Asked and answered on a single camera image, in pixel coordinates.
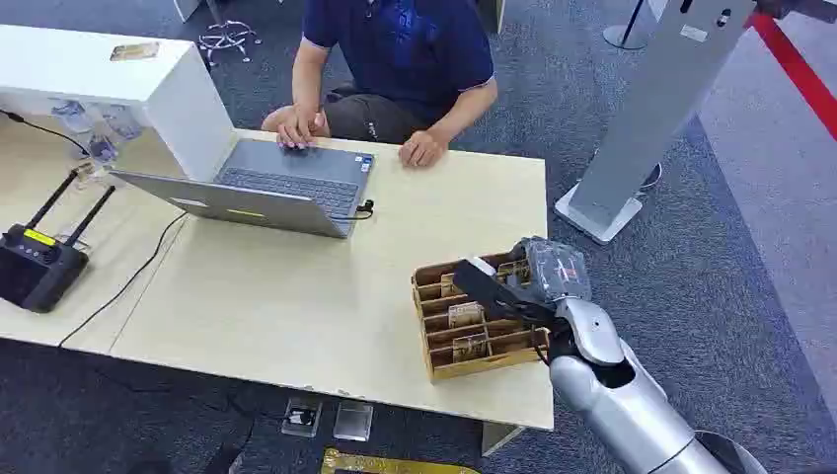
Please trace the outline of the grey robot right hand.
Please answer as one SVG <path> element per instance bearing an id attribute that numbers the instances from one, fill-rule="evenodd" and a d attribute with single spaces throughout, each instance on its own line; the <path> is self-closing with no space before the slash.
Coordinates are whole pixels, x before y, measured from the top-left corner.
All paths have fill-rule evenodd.
<path id="1" fill-rule="evenodd" d="M 566 297 L 590 300 L 591 282 L 584 255 L 575 247 L 539 236 L 522 238 L 513 253 L 525 258 L 527 287 L 540 300 L 557 302 Z"/>

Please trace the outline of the person's left hand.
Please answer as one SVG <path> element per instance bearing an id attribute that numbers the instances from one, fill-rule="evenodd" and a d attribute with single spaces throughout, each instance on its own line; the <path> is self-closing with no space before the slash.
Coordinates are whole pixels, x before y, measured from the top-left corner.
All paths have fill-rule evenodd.
<path id="1" fill-rule="evenodd" d="M 400 147 L 403 166 L 421 168 L 433 166 L 448 150 L 449 140 L 432 130 L 418 130 Z"/>

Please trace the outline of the person's right hand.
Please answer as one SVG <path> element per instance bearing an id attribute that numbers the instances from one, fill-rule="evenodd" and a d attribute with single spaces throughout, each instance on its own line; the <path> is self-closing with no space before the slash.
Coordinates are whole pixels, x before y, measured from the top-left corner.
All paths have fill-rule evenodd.
<path id="1" fill-rule="evenodd" d="M 315 112 L 287 106 L 277 112 L 276 133 L 287 147 L 305 148 L 313 141 L 317 129 Z"/>

